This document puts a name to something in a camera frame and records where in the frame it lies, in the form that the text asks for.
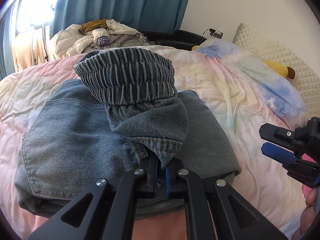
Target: hand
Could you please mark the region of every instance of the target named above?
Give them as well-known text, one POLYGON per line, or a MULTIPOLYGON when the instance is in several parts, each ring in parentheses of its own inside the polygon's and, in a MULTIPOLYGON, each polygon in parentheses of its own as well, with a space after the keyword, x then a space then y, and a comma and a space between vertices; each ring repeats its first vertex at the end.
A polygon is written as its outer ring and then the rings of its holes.
POLYGON ((311 226, 313 220, 315 220, 315 212, 313 210, 313 206, 316 201, 316 194, 317 191, 314 188, 310 191, 309 195, 306 197, 306 209, 302 212, 301 218, 300 218, 300 228, 295 231, 295 233, 292 236, 292 240, 297 240, 299 237, 301 237, 311 226))

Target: curtain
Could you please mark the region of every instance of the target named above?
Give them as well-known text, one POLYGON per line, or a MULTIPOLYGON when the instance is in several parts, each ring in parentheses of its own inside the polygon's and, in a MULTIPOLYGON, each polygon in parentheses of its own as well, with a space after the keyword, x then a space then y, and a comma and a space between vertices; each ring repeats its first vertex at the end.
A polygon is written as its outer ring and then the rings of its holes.
POLYGON ((173 33, 181 26, 188 0, 58 0, 50 38, 71 24, 115 19, 139 31, 173 33))
POLYGON ((11 50, 11 19, 13 5, 0 20, 0 80, 14 73, 14 64, 11 50))

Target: bed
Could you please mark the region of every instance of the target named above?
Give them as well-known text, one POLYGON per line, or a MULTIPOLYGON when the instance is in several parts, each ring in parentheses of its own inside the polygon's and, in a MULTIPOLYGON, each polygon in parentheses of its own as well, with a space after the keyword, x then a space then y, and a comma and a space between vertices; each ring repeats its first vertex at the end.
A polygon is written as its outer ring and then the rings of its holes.
MULTIPOLYGON (((230 42, 208 40, 196 51, 163 46, 144 49, 170 59, 177 89, 196 91, 210 108, 242 169, 232 186, 291 237, 305 208, 302 184, 288 177, 281 164, 261 154, 264 141, 258 130, 266 122, 290 130, 306 125, 308 111, 297 90, 254 54, 230 42)), ((78 78, 73 66, 82 56, 33 66, 0 82, 0 208, 21 239, 27 239, 46 219, 17 204, 18 151, 53 92, 65 80, 78 78)), ((182 240, 185 228, 184 211, 169 213, 137 220, 132 239, 161 239, 160 232, 166 231, 166 239, 182 240)))

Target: wall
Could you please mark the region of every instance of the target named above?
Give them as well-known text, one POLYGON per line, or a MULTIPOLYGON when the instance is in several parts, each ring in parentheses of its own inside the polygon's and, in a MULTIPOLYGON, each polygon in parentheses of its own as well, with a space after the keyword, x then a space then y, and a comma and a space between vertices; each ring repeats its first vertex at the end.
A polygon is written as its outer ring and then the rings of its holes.
POLYGON ((232 41, 241 22, 286 45, 320 77, 320 24, 304 0, 189 0, 181 29, 213 28, 232 41))

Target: yellow plush toy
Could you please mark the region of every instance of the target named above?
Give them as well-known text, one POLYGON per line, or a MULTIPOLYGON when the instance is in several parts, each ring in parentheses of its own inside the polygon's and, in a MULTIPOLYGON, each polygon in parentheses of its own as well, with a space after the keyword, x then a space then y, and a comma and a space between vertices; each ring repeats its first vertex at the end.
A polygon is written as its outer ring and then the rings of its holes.
POLYGON ((294 79, 296 73, 295 71, 287 67, 286 65, 270 60, 263 60, 264 63, 266 63, 270 68, 272 68, 274 71, 276 71, 279 75, 283 76, 284 78, 288 77, 290 79, 294 79))

